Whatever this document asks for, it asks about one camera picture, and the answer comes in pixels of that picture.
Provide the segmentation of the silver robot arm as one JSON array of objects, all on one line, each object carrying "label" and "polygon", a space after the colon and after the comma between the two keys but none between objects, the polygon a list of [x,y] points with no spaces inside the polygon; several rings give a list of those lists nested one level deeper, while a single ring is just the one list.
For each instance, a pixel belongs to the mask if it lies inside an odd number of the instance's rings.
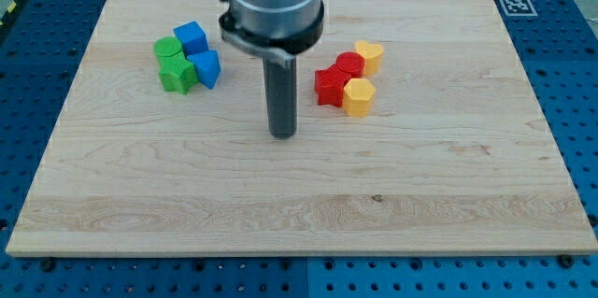
[{"label": "silver robot arm", "polygon": [[320,39],[322,0],[220,0],[221,38],[263,62],[269,132],[289,138],[297,127],[296,56]]}]

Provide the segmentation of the black clamp ring mount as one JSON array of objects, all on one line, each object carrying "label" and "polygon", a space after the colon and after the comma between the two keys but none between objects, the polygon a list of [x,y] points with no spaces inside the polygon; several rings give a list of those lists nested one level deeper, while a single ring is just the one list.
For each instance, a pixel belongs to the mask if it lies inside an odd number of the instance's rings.
[{"label": "black clamp ring mount", "polygon": [[221,38],[261,59],[281,61],[314,46],[323,30],[321,0],[220,0]]}]

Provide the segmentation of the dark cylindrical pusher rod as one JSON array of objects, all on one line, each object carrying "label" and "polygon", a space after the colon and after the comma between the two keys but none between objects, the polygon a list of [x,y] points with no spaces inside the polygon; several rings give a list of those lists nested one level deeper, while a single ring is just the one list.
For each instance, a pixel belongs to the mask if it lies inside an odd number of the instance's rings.
[{"label": "dark cylindrical pusher rod", "polygon": [[276,138],[293,136],[297,125],[296,58],[263,60],[268,127]]}]

